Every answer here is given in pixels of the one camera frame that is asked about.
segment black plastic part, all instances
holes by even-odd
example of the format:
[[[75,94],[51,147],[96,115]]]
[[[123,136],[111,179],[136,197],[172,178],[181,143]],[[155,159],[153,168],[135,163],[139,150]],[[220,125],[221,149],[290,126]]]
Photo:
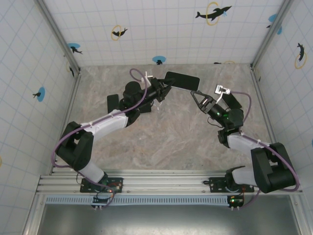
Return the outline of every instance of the black plastic part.
[[[281,143],[274,143],[269,146],[293,168],[288,153]],[[255,182],[263,193],[295,185],[295,179],[290,170],[269,150],[265,148],[252,149],[251,157]],[[277,163],[277,165],[270,165],[269,160]]]
[[[99,184],[104,184],[109,187],[114,187],[112,186],[112,183],[120,183],[121,186],[118,190],[114,190],[115,193],[120,193],[122,192],[123,189],[123,178],[114,178],[114,177],[109,177],[109,178],[103,178],[101,181],[98,182]],[[82,179],[82,183],[80,186],[80,192],[109,192],[106,188],[103,188],[101,190],[101,186],[94,185],[87,181],[86,179]]]
[[[229,192],[226,189],[227,183],[225,177],[210,177],[208,184],[210,187],[210,192],[212,193]],[[231,193],[241,193],[243,192],[243,189],[245,189],[245,192],[254,192],[254,187],[250,188],[250,185],[237,185],[236,187],[232,187],[232,189],[229,190],[232,191]]]
[[[151,86],[147,89],[147,94],[142,103],[134,110],[127,112],[127,126],[133,124],[141,113],[149,113],[154,100],[161,102],[172,88],[174,79],[150,79]],[[129,82],[125,86],[123,99],[119,102],[119,110],[123,111],[136,105],[143,97],[145,89],[141,89],[139,83]]]
[[[81,125],[76,122],[70,122],[62,134],[62,138],[79,127],[81,127]],[[93,134],[91,132],[81,130],[64,140],[55,153],[75,171],[79,171],[90,161],[92,144]]]
[[[223,129],[223,130],[218,131],[218,138],[219,138],[220,143],[226,146],[227,148],[229,148],[227,136],[236,132],[239,132],[238,128],[233,129],[233,130]]]
[[[177,72],[167,72],[165,79],[172,78],[175,79],[173,87],[182,88],[188,91],[197,91],[200,84],[200,78],[189,76],[186,74],[181,74]]]
[[[229,208],[242,207],[245,203],[245,198],[239,195],[227,196],[227,203]]]
[[[205,114],[209,114],[213,120],[217,121],[224,128],[223,135],[229,134],[229,130],[236,129],[238,131],[243,126],[244,112],[241,109],[230,109],[226,111],[216,103],[215,99],[207,94],[199,91],[191,91],[190,94],[199,109]],[[199,102],[195,95],[203,96],[202,101]]]
[[[242,106],[232,93],[223,94],[222,99],[230,109],[241,109]]]
[[[119,99],[118,94],[111,94],[107,96],[108,114],[114,109],[118,109]]]

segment metal plate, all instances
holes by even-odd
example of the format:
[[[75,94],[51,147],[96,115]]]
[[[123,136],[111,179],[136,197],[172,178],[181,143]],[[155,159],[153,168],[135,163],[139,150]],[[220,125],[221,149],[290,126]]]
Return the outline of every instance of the metal plate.
[[[109,187],[113,187],[113,184],[115,183],[119,183],[119,189],[118,190],[114,190],[115,193],[121,193],[122,192],[122,188],[123,188],[123,178],[113,178],[113,177],[109,177],[105,180],[105,182],[99,182],[100,184],[104,184],[107,185]],[[100,186],[94,185],[92,183],[90,183],[89,181],[87,181],[86,179],[82,179],[82,183],[80,186],[80,192],[109,192],[109,190],[107,188],[103,188],[101,189]]]
[[[110,194],[101,195],[107,198]],[[49,195],[46,204],[56,205],[105,205],[93,203],[92,195]],[[215,205],[228,206],[227,196],[208,195],[116,195],[110,206],[129,205]]]
[[[40,235],[297,235],[288,196],[260,196],[244,210],[217,206],[46,205]]]
[[[209,182],[211,192],[241,193],[243,189],[245,189],[245,192],[254,192],[254,187],[250,187],[250,185],[240,185],[235,191],[227,190],[225,177],[210,177]]]

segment yellow ring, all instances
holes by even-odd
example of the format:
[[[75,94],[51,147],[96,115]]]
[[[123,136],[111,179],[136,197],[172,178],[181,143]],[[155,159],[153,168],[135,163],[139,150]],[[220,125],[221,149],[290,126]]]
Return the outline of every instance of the yellow ring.
[[[113,31],[119,27],[119,34],[118,34],[118,38],[117,39],[114,39],[113,38]],[[112,29],[112,32],[111,32],[111,38],[113,41],[117,41],[120,37],[121,37],[121,33],[122,33],[122,27],[120,25],[116,25],[113,29]]]
[[[66,68],[67,72],[70,72],[69,66],[67,66],[67,65],[68,65],[68,61],[67,61],[67,64],[65,65],[65,68]]]
[[[295,67],[297,70],[301,69],[301,68],[305,65],[305,63],[307,62],[308,56],[307,56],[306,53],[304,53],[304,55],[305,55],[305,60],[304,60],[304,62],[303,62],[303,65],[301,65],[300,67],[297,67],[297,60],[298,60],[298,58],[300,57],[300,55],[298,55],[298,56],[295,58],[294,67]]]
[[[217,24],[217,22],[219,21],[219,19],[220,19],[220,17],[218,16],[218,18],[217,18],[217,21],[215,22],[215,23],[210,23],[208,20],[207,20],[207,11],[209,10],[209,7],[210,7],[210,5],[212,5],[212,4],[215,4],[216,6],[219,6],[216,2],[210,2],[210,4],[207,6],[207,8],[206,8],[206,15],[205,15],[205,18],[206,18],[206,23],[207,23],[207,25],[210,25],[210,26],[213,26],[213,25],[216,25]]]

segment blue circle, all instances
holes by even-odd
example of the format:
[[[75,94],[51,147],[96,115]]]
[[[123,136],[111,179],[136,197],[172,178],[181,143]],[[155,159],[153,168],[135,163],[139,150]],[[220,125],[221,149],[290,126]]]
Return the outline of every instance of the blue circle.
[[[277,14],[271,15],[268,19],[269,22],[274,22],[274,20],[276,19]]]
[[[77,44],[77,43],[68,43],[67,45],[68,45],[69,47],[75,47],[76,49],[77,49],[77,48],[80,48],[80,45]]]
[[[44,97],[45,97],[45,88],[40,87],[38,92],[40,93],[40,96],[37,96],[37,99],[39,102],[42,102],[44,100]]]
[[[279,30],[278,30],[278,32],[277,32],[277,34],[279,35],[279,34],[281,34],[282,33],[282,31],[283,31],[283,28],[280,26],[280,28],[279,28]]]
[[[157,56],[152,58],[153,62],[157,62],[158,60],[160,60],[162,63],[164,63],[166,61],[166,58],[164,56],[161,56],[161,55],[157,55]]]

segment aluminum frame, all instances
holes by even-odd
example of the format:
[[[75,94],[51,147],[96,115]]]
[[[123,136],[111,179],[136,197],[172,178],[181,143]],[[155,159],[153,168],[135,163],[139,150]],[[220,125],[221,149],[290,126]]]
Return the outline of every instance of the aluminum frame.
[[[268,35],[262,42],[262,45],[253,61],[252,69],[254,69],[260,62],[262,56],[264,55],[266,49],[271,43],[275,36],[283,18],[287,14],[294,0],[284,1],[274,23],[272,24]],[[58,29],[53,17],[51,16],[44,0],[35,0],[36,5],[41,10],[44,19],[52,30],[54,36],[59,42],[60,47],[65,53],[71,67],[79,74],[78,64],[69,50],[60,30]],[[251,71],[251,77],[255,86],[255,90],[258,95],[259,103],[261,105],[261,110],[266,121],[266,126],[271,141],[275,141],[275,136],[272,131],[272,127],[268,118],[266,107],[258,86],[255,74]],[[74,102],[74,98],[77,92],[78,84],[80,81],[80,76],[77,77],[75,85],[71,92],[71,98],[68,104],[67,114],[64,119],[64,125],[67,124],[69,114]],[[224,176],[223,171],[144,171],[144,170],[107,170],[110,176],[123,177],[124,178],[124,193],[120,195],[123,197],[131,196],[151,196],[151,195],[168,195],[168,196],[201,196],[201,197],[212,197],[212,196],[227,196],[233,195],[233,193],[211,193],[209,186],[203,185],[202,181],[206,180],[208,177],[213,176]],[[50,175],[41,176],[37,193],[33,200],[33,205],[31,207],[29,217],[24,228],[23,235],[35,235],[38,233],[39,225],[45,211],[45,204],[47,203],[47,198],[51,195],[59,196],[75,196],[86,197],[95,195],[95,193],[80,193],[80,185],[76,183],[76,173],[68,168],[55,169],[52,168]],[[292,206],[295,212],[295,217],[299,225],[300,233],[303,235],[312,234],[310,231],[310,225],[305,217],[305,210],[303,207],[303,192],[301,190],[288,193],[284,191],[275,191],[268,194],[260,193],[261,196],[265,195],[290,195]]]

